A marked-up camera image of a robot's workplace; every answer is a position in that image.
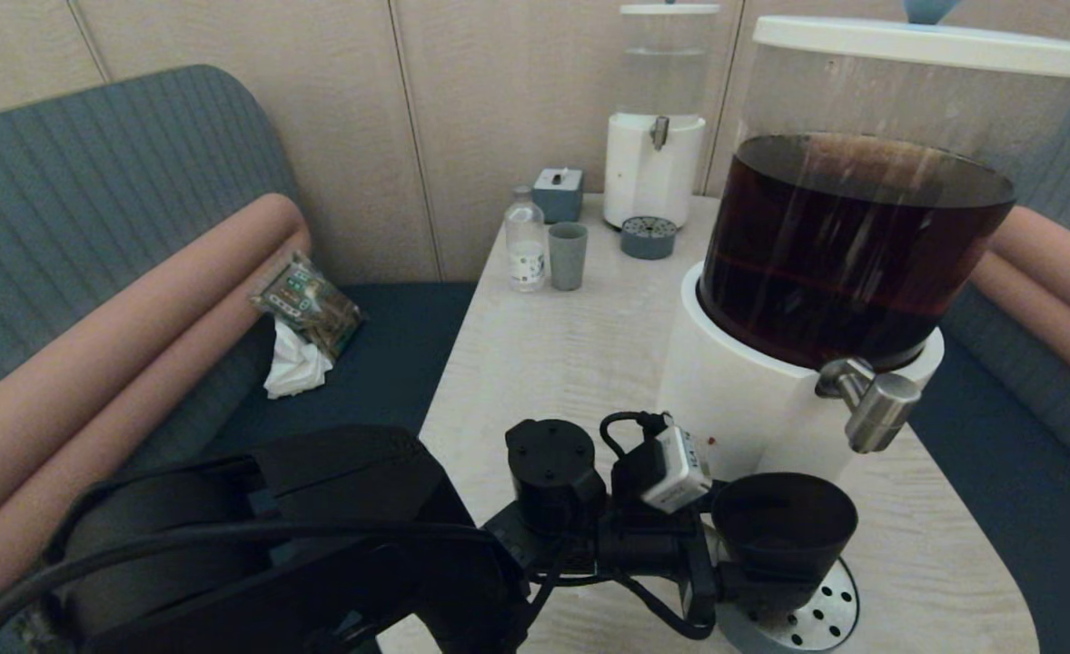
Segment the black plastic cup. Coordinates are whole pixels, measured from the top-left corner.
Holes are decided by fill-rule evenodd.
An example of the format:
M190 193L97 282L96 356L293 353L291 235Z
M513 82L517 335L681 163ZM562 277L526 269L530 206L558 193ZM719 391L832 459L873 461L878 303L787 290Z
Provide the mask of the black plastic cup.
M747 611L792 611L808 604L841 558L858 524L847 495L808 473L769 472L731 481L718 535L728 561L759 576L756 606Z

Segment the large silver dispenser tap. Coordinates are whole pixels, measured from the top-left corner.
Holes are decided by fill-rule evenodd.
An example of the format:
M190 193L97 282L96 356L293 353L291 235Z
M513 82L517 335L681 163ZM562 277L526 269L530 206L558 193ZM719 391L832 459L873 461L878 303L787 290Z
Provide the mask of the large silver dispenser tap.
M886 450L907 425L922 387L899 372L876 372L863 359L838 359L821 368L815 393L846 404L849 447L867 454Z

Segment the large dark tea dispenser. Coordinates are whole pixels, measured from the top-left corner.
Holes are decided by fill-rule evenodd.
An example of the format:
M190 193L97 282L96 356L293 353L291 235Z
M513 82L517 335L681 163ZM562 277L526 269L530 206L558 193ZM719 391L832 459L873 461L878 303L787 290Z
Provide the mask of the large dark tea dispenser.
M681 282L659 407L714 481L838 481L855 457L827 362L924 387L939 323L1070 112L1070 40L767 15L704 258Z

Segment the grey plastic cup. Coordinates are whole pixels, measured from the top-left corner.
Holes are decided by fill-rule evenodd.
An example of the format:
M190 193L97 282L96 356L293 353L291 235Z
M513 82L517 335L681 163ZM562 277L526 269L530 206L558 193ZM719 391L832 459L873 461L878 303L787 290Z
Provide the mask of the grey plastic cup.
M551 284L560 292L580 289L588 252L588 228L579 223L555 223L549 227Z

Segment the large grey perforated drip tray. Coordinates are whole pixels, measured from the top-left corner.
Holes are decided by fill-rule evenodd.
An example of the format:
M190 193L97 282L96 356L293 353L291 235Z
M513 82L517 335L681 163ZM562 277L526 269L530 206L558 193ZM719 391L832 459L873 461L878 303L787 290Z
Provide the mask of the large grey perforated drip tray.
M834 654L860 620L860 595L846 560L839 559L808 604L788 612L715 609L717 626L739 654Z

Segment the small grey drip tray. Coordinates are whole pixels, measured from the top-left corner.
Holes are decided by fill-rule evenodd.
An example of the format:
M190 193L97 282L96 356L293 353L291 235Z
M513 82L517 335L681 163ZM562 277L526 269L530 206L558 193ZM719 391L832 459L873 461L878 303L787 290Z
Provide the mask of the small grey drip tray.
M679 228L672 220L641 215L623 220L620 232L620 249L625 255L638 260L658 261L675 252Z

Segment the clear plastic bottle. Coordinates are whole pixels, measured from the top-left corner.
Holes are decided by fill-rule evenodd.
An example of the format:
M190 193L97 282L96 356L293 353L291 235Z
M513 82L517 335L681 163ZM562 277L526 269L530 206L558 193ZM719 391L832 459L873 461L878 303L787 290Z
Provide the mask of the clear plastic bottle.
M517 292L542 290L547 278L546 216L526 185L515 186L503 213L510 286Z

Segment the small clear water dispenser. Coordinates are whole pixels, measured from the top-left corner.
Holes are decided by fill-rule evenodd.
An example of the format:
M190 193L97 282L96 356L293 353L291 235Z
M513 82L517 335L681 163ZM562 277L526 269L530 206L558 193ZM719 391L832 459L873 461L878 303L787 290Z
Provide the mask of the small clear water dispenser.
M707 121L704 101L712 36L720 5L620 7L623 43L615 109L607 121L603 218L621 228L635 216L684 226ZM669 117L660 152L651 143L656 116Z

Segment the grey tissue box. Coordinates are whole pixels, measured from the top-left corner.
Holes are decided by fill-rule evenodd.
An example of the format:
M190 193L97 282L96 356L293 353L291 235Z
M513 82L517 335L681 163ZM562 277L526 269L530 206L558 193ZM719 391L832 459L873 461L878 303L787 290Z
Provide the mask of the grey tissue box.
M532 201L539 206L546 224L576 223L582 207L584 170L546 167L532 185Z

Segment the pink bolster cushion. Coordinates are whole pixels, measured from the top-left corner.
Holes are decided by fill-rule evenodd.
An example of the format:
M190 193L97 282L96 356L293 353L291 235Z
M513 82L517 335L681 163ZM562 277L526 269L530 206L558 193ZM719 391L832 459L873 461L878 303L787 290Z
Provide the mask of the pink bolster cushion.
M253 328L253 282L308 243L303 229L200 237L0 381L0 592Z
M269 193L149 270L0 381L0 518L7 502L75 473L100 480L127 447L94 420L286 247L312 241L297 203Z
M972 273L972 284L997 309L1070 367L1070 305L1025 276L995 253L988 253Z
M1070 229L1017 206L996 229L991 249L1070 307Z

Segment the white crumpled tissue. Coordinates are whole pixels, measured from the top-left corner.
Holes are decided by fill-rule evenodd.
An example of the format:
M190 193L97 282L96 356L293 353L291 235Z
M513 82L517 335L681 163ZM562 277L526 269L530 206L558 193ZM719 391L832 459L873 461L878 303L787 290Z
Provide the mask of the white crumpled tissue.
M297 396L326 382L334 360L284 322L274 322L270 370L263 382L269 399Z

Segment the green snack packet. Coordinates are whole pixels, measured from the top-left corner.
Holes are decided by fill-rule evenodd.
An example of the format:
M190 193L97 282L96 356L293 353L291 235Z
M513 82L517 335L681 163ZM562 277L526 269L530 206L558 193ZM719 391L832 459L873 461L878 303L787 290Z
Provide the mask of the green snack packet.
M340 359L364 322L356 302L328 282L302 250L282 253L253 286L249 301L332 362Z

